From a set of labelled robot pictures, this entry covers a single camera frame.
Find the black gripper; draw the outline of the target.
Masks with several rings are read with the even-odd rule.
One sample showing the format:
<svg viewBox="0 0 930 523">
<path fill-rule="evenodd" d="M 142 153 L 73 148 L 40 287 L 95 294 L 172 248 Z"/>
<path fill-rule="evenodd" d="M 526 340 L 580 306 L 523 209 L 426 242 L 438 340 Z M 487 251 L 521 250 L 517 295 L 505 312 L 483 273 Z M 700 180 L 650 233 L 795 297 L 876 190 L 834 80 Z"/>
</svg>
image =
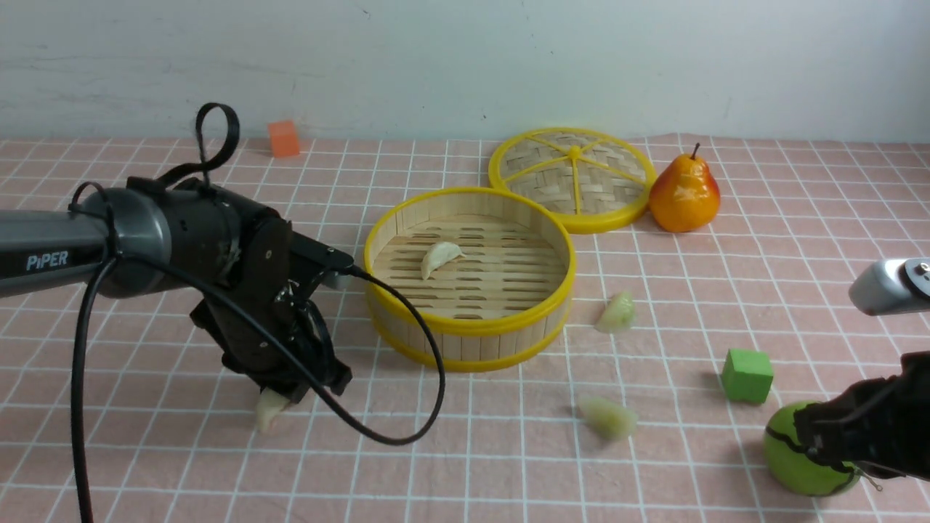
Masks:
<svg viewBox="0 0 930 523">
<path fill-rule="evenodd" d="M 799 443 L 824 464 L 874 479 L 929 479 L 928 378 L 900 374 L 850 386 L 794 414 Z"/>
<path fill-rule="evenodd" d="M 222 363 L 299 404 L 319 378 L 336 397 L 352 370 L 335 358 L 322 314 L 288 279 L 291 222 L 230 191 L 190 193 L 190 272 L 214 288 L 190 313 Z"/>
</svg>

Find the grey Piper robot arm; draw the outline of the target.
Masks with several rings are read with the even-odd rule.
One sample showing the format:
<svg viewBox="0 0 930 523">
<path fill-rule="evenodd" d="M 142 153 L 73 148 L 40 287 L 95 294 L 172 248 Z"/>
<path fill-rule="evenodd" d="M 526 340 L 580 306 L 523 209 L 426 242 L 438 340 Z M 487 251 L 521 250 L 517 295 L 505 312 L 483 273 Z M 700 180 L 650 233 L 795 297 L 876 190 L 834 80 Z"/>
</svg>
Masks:
<svg viewBox="0 0 930 523">
<path fill-rule="evenodd" d="M 93 192 L 76 211 L 2 212 L 2 295 L 89 281 L 112 256 L 146 255 L 174 269 L 119 261 L 99 291 L 117 300 L 184 288 L 180 272 L 214 289 L 190 312 L 222 348 L 222 363 L 298 403 L 311 383 L 344 392 L 352 371 L 335 355 L 319 285 L 336 288 L 352 256 L 294 231 L 274 208 L 199 181 L 151 195 Z"/>
</svg>

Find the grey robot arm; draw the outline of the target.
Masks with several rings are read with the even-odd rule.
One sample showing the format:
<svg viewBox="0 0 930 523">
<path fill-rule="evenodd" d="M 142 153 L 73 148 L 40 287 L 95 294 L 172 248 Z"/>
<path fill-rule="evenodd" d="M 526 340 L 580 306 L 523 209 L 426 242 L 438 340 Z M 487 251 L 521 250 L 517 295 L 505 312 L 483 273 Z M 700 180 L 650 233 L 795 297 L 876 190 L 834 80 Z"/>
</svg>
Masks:
<svg viewBox="0 0 930 523">
<path fill-rule="evenodd" d="M 929 355 L 904 354 L 900 374 L 867 378 L 793 415 L 799 444 L 829 466 L 871 479 L 929 479 Z"/>
</svg>

